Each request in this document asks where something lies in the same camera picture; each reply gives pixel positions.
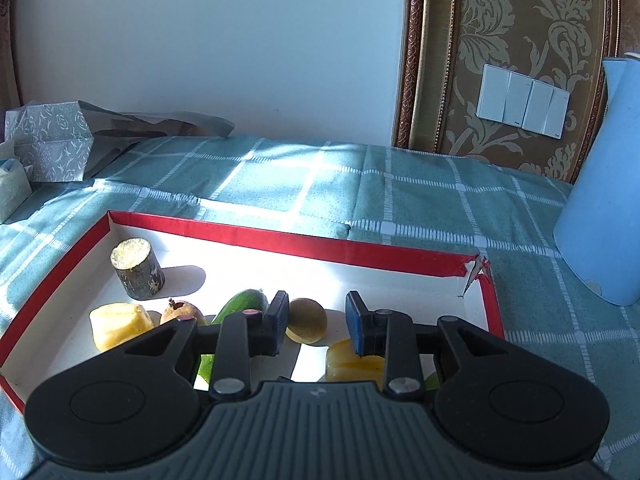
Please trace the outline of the grey patterned gift bag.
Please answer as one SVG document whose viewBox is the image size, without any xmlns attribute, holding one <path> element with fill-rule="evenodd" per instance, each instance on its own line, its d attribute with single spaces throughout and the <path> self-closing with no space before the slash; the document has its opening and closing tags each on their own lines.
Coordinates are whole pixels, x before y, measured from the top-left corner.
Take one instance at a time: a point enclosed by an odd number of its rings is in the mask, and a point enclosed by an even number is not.
<svg viewBox="0 0 640 480">
<path fill-rule="evenodd" d="M 93 177 L 128 148 L 164 136 L 219 136 L 234 123 L 194 112 L 112 112 L 84 101 L 29 103 L 6 112 L 4 134 L 37 183 Z"/>
</svg>

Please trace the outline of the long green cucumber piece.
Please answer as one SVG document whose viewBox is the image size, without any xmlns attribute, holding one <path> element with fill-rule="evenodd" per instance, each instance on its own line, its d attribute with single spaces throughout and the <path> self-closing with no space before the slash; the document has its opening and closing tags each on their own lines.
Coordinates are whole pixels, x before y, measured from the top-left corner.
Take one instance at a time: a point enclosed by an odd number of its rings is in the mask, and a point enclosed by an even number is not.
<svg viewBox="0 0 640 480">
<path fill-rule="evenodd" d="M 268 300 L 261 289 L 245 289 L 230 298 L 217 315 L 209 322 L 209 325 L 221 325 L 229 315 L 245 310 L 265 311 L 268 307 Z M 206 384 L 210 383 L 210 375 L 215 363 L 213 354 L 202 354 L 198 376 Z"/>
</svg>

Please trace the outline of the red shallow cardboard box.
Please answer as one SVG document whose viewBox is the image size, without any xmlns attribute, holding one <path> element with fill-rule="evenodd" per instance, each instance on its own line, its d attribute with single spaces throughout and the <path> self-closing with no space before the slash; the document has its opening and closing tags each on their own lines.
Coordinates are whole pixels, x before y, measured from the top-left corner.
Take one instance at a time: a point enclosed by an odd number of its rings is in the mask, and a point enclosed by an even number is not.
<svg viewBox="0 0 640 480">
<path fill-rule="evenodd" d="M 396 309 L 419 323 L 451 314 L 494 335 L 503 332 L 489 263 L 481 256 L 112 211 L 40 281 L 2 336 L 1 388 L 16 408 L 45 379 L 96 354 L 89 314 L 126 299 L 110 255 L 130 237 L 148 240 L 165 272 L 164 288 L 145 303 L 150 312 L 184 299 L 214 315 L 248 288 L 267 295 L 282 290 L 326 309 L 326 336 L 309 347 L 285 344 L 280 356 L 254 365 L 256 379 L 320 379 L 326 348 L 347 335 L 343 311 L 352 290 L 370 309 Z"/>
</svg>

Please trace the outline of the white tissue pack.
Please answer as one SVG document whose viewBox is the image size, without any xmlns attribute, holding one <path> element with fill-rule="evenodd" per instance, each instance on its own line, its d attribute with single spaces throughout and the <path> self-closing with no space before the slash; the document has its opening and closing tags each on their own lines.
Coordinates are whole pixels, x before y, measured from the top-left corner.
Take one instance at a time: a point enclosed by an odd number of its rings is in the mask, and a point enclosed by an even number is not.
<svg viewBox="0 0 640 480">
<path fill-rule="evenodd" d="M 5 222 L 32 194 L 27 171 L 14 153 L 14 142 L 1 143 L 0 221 Z"/>
</svg>

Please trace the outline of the teal checked tablecloth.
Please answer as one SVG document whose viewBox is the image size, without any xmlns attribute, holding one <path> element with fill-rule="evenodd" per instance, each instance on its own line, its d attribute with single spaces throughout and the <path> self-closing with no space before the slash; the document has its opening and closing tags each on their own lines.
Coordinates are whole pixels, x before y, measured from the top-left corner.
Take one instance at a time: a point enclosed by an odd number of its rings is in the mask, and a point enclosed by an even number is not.
<svg viewBox="0 0 640 480">
<path fill-rule="evenodd" d="M 639 474 L 639 309 L 576 278 L 552 230 L 572 188 L 556 168 L 252 136 L 157 138 L 94 178 L 43 184 L 1 227 L 1 322 L 9 325 L 72 245 L 107 211 L 166 214 L 360 242 L 482 254 L 506 338 L 586 376 L 611 421 L 597 464 Z"/>
</svg>

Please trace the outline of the brown bark log piece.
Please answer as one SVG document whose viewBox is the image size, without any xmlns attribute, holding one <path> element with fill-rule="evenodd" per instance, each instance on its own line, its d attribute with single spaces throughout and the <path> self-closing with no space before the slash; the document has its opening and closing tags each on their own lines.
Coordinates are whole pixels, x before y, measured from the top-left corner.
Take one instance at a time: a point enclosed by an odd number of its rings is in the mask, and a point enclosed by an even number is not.
<svg viewBox="0 0 640 480">
<path fill-rule="evenodd" d="M 122 240 L 113 248 L 110 260 L 122 287 L 132 299 L 151 299 L 165 285 L 164 271 L 145 238 Z"/>
</svg>

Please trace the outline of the white wall switch panel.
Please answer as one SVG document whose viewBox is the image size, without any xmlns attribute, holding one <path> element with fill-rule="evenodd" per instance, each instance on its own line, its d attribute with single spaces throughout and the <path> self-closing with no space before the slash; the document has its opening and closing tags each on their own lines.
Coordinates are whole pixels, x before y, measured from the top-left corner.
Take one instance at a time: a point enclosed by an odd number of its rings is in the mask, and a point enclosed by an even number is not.
<svg viewBox="0 0 640 480">
<path fill-rule="evenodd" d="M 570 92 L 553 84 L 485 64 L 476 116 L 560 140 L 569 102 Z"/>
</svg>

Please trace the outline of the ornate brown wall panel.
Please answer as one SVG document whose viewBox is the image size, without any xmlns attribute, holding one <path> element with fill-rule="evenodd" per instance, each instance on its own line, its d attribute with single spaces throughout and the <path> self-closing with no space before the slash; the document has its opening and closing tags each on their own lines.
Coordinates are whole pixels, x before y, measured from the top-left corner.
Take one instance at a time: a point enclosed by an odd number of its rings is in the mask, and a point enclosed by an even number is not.
<svg viewBox="0 0 640 480">
<path fill-rule="evenodd" d="M 605 109 L 602 63 L 619 44 L 620 0 L 405 0 L 393 144 L 572 182 Z M 479 118 L 486 65 L 567 91 L 562 136 Z"/>
</svg>

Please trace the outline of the light blue electric kettle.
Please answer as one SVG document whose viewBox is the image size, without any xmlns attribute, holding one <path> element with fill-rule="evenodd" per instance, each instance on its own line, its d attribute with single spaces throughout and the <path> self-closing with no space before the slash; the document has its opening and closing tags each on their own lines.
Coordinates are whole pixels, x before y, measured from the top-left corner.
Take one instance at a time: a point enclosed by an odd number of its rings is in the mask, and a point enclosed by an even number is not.
<svg viewBox="0 0 640 480">
<path fill-rule="evenodd" d="M 592 292 L 627 307 L 639 299 L 639 55 L 603 68 L 608 105 L 553 238 Z"/>
</svg>

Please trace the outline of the short green cucumber piece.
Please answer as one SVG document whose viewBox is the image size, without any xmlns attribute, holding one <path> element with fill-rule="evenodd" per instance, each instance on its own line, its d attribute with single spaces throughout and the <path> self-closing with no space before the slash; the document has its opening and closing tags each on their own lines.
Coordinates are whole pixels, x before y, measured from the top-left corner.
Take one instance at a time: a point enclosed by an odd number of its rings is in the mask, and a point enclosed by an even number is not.
<svg viewBox="0 0 640 480">
<path fill-rule="evenodd" d="M 436 372 L 431 372 L 425 377 L 424 387 L 426 391 L 435 391 L 440 388 L 440 381 Z"/>
</svg>

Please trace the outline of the small round yellow fruit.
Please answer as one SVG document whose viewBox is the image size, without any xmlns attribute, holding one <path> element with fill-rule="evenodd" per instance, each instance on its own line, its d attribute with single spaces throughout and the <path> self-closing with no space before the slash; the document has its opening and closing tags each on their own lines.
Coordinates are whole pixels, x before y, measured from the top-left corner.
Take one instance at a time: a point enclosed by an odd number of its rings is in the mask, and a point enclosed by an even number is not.
<svg viewBox="0 0 640 480">
<path fill-rule="evenodd" d="M 198 307 L 186 300 L 168 299 L 168 306 L 160 316 L 160 324 L 167 323 L 174 318 L 195 318 L 198 325 L 207 324 L 204 314 Z"/>
</svg>

